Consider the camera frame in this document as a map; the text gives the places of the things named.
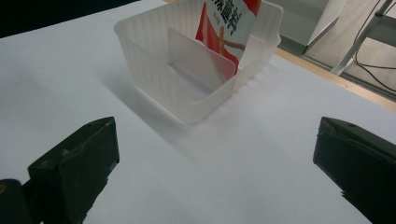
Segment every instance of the plastic storage bin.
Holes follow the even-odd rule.
[[[134,84],[177,118],[194,123],[224,102],[270,61],[280,43],[281,7],[262,2],[237,74],[228,59],[196,41],[203,0],[179,0],[114,27]]]

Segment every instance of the black cable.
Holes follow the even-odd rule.
[[[367,17],[366,21],[364,22],[363,26],[366,24],[366,22],[368,21],[368,19],[370,18],[370,16],[373,14],[374,9],[376,8],[376,6],[378,5],[379,1],[375,4],[375,6],[373,7],[372,11],[370,12],[370,15]],[[393,5],[391,7],[388,8],[388,10],[385,12],[385,14],[387,14],[394,6],[396,5],[396,2],[393,3]],[[359,30],[358,34],[355,37],[355,41],[358,38],[359,34],[361,33],[361,29]],[[388,67],[388,66],[377,66],[377,65],[372,65],[372,64],[367,64],[367,63],[361,63],[358,60],[358,54],[359,54],[359,50],[361,48],[358,48],[358,50],[355,53],[355,63],[359,63],[360,65],[366,66],[366,67],[372,67],[372,68],[380,68],[380,69],[396,69],[396,67]]]
[[[355,40],[353,41],[353,43],[355,43],[356,40],[358,39],[358,36],[359,36],[359,34],[361,33],[361,30],[363,29],[363,27],[364,27],[364,25],[367,23],[367,21],[370,19],[370,16],[373,14],[373,12],[375,11],[376,6],[378,6],[378,4],[379,4],[380,1],[381,1],[381,0],[378,0],[378,1],[376,2],[376,4],[375,4],[375,6],[373,7],[373,9],[371,10],[369,16],[366,18],[366,20],[364,21],[363,25],[361,26],[361,28],[359,29],[358,33],[356,34]],[[393,4],[393,5],[387,10],[386,13],[388,13],[388,12],[394,7],[394,5],[395,5],[395,4]],[[375,81],[377,81],[381,86],[383,86],[384,88],[386,88],[386,89],[388,89],[388,90],[390,90],[390,91],[396,91],[395,89],[393,89],[393,88],[391,88],[391,87],[385,85],[385,84],[384,84],[383,82],[381,82],[376,76],[374,76],[373,73],[371,73],[367,68],[364,67],[365,64],[359,63],[359,62],[357,61],[358,52],[359,52],[360,49],[361,49],[361,48],[359,48],[359,49],[356,51],[355,57],[352,57],[353,62],[354,62],[357,66],[359,66],[360,68],[362,68],[364,71],[366,71],[366,72],[367,72]],[[374,65],[370,65],[370,64],[367,64],[367,65],[370,66],[370,67],[371,67],[371,66],[372,66],[372,67],[379,67],[379,66],[374,66]]]
[[[388,12],[390,12],[390,10],[396,5],[396,2],[393,3],[393,5],[391,7],[388,8],[388,10],[385,12],[385,14],[388,14]]]

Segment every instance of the metal stand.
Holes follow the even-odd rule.
[[[358,49],[361,47],[361,44],[363,43],[364,39],[374,30],[374,28],[378,25],[379,21],[381,18],[384,16],[386,10],[390,6],[390,4],[393,2],[393,0],[386,0],[382,7],[375,13],[375,15],[372,17],[370,22],[364,27],[363,31],[361,34],[358,36],[356,39],[355,43],[352,45],[350,50],[347,52],[346,56],[343,58],[343,60],[337,64],[331,71],[331,73],[336,74],[337,76],[340,76],[344,70],[347,68],[349,62],[351,61],[353,55],[358,51]]]

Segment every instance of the white table surface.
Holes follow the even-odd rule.
[[[85,223],[369,223],[313,162],[323,116],[396,143],[396,114],[297,65],[270,64],[196,125],[133,87],[113,25],[124,7],[0,39],[0,179],[114,116],[120,164]]]

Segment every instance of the translucent plastic basket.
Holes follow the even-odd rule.
[[[119,21],[134,84],[177,118],[203,119],[269,63],[280,43],[281,7],[262,2],[237,74],[233,63],[196,41],[204,1],[179,0]]]

